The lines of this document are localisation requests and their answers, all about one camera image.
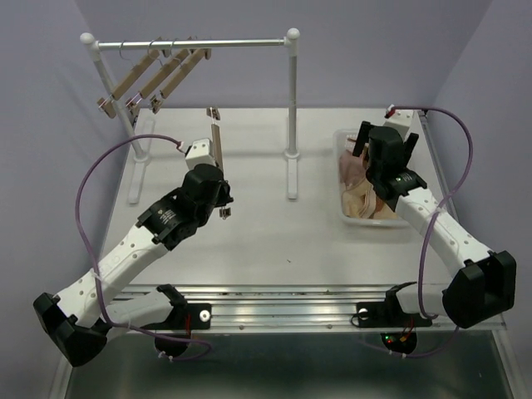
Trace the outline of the pink underwear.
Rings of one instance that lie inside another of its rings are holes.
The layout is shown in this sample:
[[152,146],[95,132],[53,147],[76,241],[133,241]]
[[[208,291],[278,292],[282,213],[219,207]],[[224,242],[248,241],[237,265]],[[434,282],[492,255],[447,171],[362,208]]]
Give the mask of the pink underwear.
[[346,186],[357,185],[366,178],[366,166],[361,157],[345,150],[338,161],[340,181]]

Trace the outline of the beige underwear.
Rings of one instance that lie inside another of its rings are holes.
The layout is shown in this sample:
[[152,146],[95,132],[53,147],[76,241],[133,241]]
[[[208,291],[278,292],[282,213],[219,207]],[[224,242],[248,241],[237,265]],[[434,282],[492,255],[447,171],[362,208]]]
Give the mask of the beige underwear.
[[398,219],[391,208],[380,199],[372,184],[364,180],[357,185],[340,184],[342,212],[353,219]]

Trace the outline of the wooden hanger with brown cloth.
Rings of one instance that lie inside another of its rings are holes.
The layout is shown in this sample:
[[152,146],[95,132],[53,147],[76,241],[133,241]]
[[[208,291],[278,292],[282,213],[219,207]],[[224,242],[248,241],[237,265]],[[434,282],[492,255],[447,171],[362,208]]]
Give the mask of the wooden hanger with brown cloth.
[[[211,119],[210,129],[211,129],[211,138],[213,141],[214,148],[214,160],[216,161],[218,167],[224,171],[223,163],[223,151],[221,143],[220,128],[218,122],[221,120],[219,109],[214,106],[206,108],[206,115]],[[219,217],[222,220],[226,220],[232,214],[231,208],[227,205],[222,206],[219,209]]]

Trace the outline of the wooden hanger with beige cloth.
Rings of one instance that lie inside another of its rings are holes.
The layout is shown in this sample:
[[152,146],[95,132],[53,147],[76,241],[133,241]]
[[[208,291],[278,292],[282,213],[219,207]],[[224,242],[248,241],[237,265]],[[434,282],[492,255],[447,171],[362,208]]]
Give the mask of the wooden hanger with beige cloth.
[[170,76],[164,81],[158,95],[150,99],[150,108],[153,114],[157,114],[165,100],[167,100],[180,83],[193,71],[201,60],[209,60],[212,50],[210,48],[187,49],[185,58],[177,57],[178,65]]

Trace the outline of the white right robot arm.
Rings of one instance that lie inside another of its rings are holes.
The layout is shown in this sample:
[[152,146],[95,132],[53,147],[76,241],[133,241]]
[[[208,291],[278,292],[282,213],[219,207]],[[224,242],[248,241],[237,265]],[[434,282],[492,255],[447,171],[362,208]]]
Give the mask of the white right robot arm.
[[391,287],[381,302],[358,303],[359,328],[399,328],[409,322],[430,327],[437,317],[470,328],[515,305],[515,258],[475,239],[436,201],[426,182],[408,169],[418,138],[411,133],[403,139],[390,126],[364,121],[353,153],[367,152],[367,178],[377,196],[423,236],[420,260],[432,249],[450,278],[426,283],[419,277]]

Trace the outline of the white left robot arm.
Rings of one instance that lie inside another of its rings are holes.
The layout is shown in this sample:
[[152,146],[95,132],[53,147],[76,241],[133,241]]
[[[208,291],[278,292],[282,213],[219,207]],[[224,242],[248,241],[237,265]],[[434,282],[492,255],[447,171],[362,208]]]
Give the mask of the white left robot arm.
[[122,304],[113,300],[138,274],[205,226],[214,209],[232,200],[223,171],[197,164],[86,274],[60,292],[41,293],[34,300],[44,332],[71,366],[92,361],[110,340],[129,331],[152,336],[162,355],[176,358],[193,343],[192,329],[209,328],[205,314],[210,304],[189,303],[169,283]]

